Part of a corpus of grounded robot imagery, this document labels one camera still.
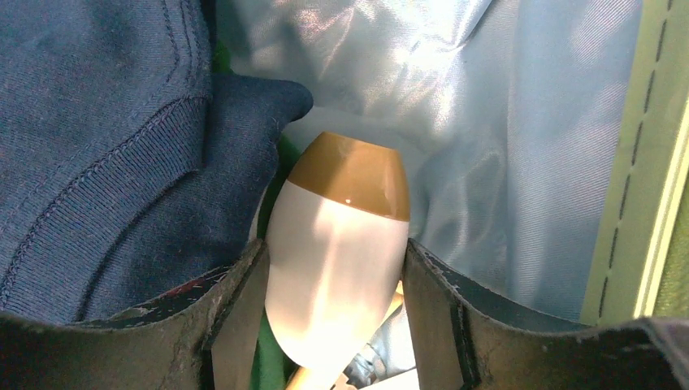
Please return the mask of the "green hard-shell suitcase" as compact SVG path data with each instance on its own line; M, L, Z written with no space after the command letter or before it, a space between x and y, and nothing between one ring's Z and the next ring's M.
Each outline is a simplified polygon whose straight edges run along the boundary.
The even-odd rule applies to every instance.
M221 1L232 68L401 151L414 241L589 327L688 322L685 1Z

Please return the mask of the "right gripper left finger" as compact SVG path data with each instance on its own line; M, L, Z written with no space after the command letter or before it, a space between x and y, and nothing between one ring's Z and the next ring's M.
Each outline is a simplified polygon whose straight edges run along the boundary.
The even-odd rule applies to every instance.
M1 317L4 389L247 389L269 257L221 266L111 318L55 326Z

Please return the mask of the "navy blue garment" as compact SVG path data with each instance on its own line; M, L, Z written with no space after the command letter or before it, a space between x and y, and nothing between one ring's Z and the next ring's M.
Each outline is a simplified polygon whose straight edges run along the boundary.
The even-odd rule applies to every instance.
M105 319L237 258L284 80L215 73L203 1L1 4L1 309Z

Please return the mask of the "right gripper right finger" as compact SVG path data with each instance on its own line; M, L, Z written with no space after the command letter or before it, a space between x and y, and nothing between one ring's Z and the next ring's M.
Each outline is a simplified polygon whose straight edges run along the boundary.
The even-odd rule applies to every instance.
M532 310L410 241L402 283L423 389L685 389L688 322L589 327Z

